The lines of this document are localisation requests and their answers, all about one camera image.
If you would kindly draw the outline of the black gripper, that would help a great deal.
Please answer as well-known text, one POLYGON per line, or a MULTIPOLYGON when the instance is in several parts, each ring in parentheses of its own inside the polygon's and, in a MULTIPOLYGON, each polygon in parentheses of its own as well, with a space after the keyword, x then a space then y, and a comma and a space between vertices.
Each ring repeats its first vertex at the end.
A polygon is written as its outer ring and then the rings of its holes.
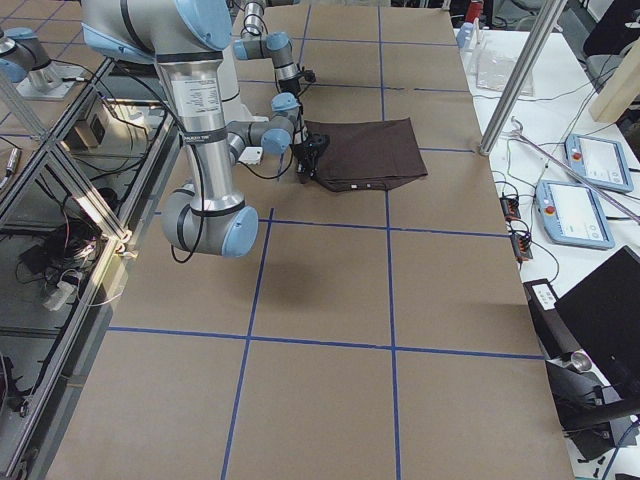
POLYGON ((294 157, 298 162, 297 178, 301 184, 306 184, 313 179, 319 159, 329 145, 328 135, 312 133, 302 143, 294 146, 294 157))
POLYGON ((275 81, 279 93, 301 95, 308 86, 316 82, 316 75, 313 70, 292 63, 275 69, 275 81))

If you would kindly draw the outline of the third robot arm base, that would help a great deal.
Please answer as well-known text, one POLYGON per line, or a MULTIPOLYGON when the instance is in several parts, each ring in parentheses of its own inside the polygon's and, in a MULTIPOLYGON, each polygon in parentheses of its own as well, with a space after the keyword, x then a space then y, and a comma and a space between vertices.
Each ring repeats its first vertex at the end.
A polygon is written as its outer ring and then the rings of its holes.
POLYGON ((50 58, 35 32, 26 27, 1 31, 1 72, 28 100, 63 100, 83 82, 82 66, 50 58))

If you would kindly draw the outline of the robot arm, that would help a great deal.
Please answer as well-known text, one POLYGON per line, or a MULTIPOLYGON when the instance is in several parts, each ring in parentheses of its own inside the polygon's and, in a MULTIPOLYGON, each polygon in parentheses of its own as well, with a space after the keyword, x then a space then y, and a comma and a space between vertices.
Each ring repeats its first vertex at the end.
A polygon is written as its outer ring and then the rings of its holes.
POLYGON ((236 59, 240 61, 270 59, 278 91, 291 93, 298 98, 305 92, 300 80, 312 84, 316 81, 315 73, 301 67, 294 60, 289 35, 284 31, 269 33, 264 20, 267 8, 295 4, 298 4, 298 1, 245 1, 242 6, 244 18, 240 38, 234 41, 233 51, 236 59))
POLYGON ((226 1, 85 1, 84 40, 114 60, 156 69, 187 150, 192 181, 172 192, 162 215, 173 249, 237 258, 252 248, 257 211, 234 186, 232 168, 244 150, 271 155, 291 152, 303 178, 315 175, 329 145, 327 135, 308 131, 299 100, 299 81, 313 71, 293 59, 284 32, 269 32, 263 20, 269 1, 246 1, 239 39, 232 37, 226 1), (226 60, 271 60, 280 89, 272 116, 258 121, 226 119, 235 104, 237 81, 218 73, 226 60))

